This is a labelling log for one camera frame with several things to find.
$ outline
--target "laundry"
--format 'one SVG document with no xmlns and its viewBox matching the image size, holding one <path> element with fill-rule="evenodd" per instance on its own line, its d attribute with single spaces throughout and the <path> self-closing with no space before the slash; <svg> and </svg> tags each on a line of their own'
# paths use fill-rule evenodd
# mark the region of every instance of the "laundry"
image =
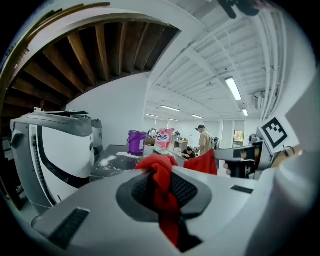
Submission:
<svg viewBox="0 0 320 256">
<path fill-rule="evenodd" d="M 180 208 L 177 199 L 169 192 L 172 166 L 177 166 L 173 156 L 152 154 L 136 165 L 136 169 L 153 168 L 154 207 L 159 213 L 159 225 L 167 238 L 176 246 L 179 235 Z"/>
<path fill-rule="evenodd" d="M 202 156 L 184 162 L 183 167 L 205 174 L 218 175 L 216 160 L 213 158 L 214 151 L 211 149 Z"/>
</svg>

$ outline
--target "wooden ceiling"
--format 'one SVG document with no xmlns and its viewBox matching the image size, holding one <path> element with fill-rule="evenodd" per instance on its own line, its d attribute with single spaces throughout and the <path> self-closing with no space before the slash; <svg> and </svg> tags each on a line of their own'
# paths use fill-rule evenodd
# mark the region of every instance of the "wooden ceiling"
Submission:
<svg viewBox="0 0 320 256">
<path fill-rule="evenodd" d="M 11 119 L 33 112 L 41 100 L 45 111 L 60 111 L 98 86 L 151 71 L 178 31 L 152 22 L 112 22 L 73 31 L 47 45 L 7 90 L 2 136 L 10 136 Z"/>
</svg>

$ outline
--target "baseball cap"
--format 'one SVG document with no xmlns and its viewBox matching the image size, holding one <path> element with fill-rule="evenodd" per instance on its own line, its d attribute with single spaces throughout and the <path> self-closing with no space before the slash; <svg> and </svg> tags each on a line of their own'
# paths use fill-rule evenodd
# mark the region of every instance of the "baseball cap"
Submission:
<svg viewBox="0 0 320 256">
<path fill-rule="evenodd" d="M 197 131 L 199 131 L 199 129 L 200 128 L 206 128 L 203 124 L 200 124 L 199 126 L 198 126 L 198 128 L 195 128 Z"/>
</svg>

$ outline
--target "ceiling light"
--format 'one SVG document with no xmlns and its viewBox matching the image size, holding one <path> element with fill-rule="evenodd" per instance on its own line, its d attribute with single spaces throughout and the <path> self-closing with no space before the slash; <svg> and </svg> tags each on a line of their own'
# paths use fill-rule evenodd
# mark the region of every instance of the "ceiling light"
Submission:
<svg viewBox="0 0 320 256">
<path fill-rule="evenodd" d="M 227 77 L 225 79 L 225 82 L 229 86 L 229 88 L 230 88 L 235 100 L 236 101 L 241 101 L 240 92 L 238 90 L 238 87 L 236 85 L 236 82 L 235 82 L 234 78 L 232 76 L 231 77 Z"/>
<path fill-rule="evenodd" d="M 169 107 L 169 106 L 164 106 L 164 105 L 162 105 L 161 108 L 165 108 L 165 109 L 173 110 L 173 111 L 180 111 L 179 109 L 172 108 L 172 107 Z"/>
<path fill-rule="evenodd" d="M 197 116 L 197 115 L 195 115 L 195 114 L 193 114 L 192 116 L 193 116 L 193 117 L 195 117 L 195 118 L 204 119 L 203 117 L 201 117 L 201 116 Z"/>
<path fill-rule="evenodd" d="M 244 113 L 244 115 L 247 117 L 248 116 L 248 111 L 246 109 L 242 109 L 242 112 Z"/>
<path fill-rule="evenodd" d="M 154 118 L 157 118 L 158 116 L 157 115 L 153 115 L 153 114 L 145 114 L 146 116 L 149 116 L 149 117 L 154 117 Z"/>
</svg>

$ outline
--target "white ceiling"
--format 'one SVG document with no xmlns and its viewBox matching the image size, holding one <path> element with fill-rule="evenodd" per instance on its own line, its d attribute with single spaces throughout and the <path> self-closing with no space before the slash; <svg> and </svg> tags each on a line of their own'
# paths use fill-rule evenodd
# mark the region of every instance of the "white ceiling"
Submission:
<svg viewBox="0 0 320 256">
<path fill-rule="evenodd" d="M 266 17 L 271 17 L 277 36 L 279 71 L 273 72 L 271 67 L 269 95 L 274 97 L 270 98 L 273 101 L 268 111 L 270 113 L 281 84 L 281 14 L 261 11 L 257 17 L 252 18 L 234 8 L 237 18 L 230 19 L 216 0 L 170 2 L 190 13 L 204 26 L 205 32 L 190 42 L 172 63 L 168 63 L 165 72 L 148 91 L 145 113 L 179 121 L 195 120 L 192 115 L 197 115 L 210 121 L 244 118 L 242 109 L 247 109 L 249 118 L 260 118 L 262 110 L 254 108 L 253 94 L 266 91 L 267 86 L 263 35 L 270 66 L 274 63 L 275 50 L 271 42 L 273 31 L 265 25 Z M 260 21 L 264 28 L 263 34 L 257 30 Z M 271 92 L 275 74 L 276 84 Z M 225 82 L 227 77 L 234 78 L 242 100 L 235 100 Z M 180 109 L 180 112 L 162 108 L 161 105 Z"/>
</svg>

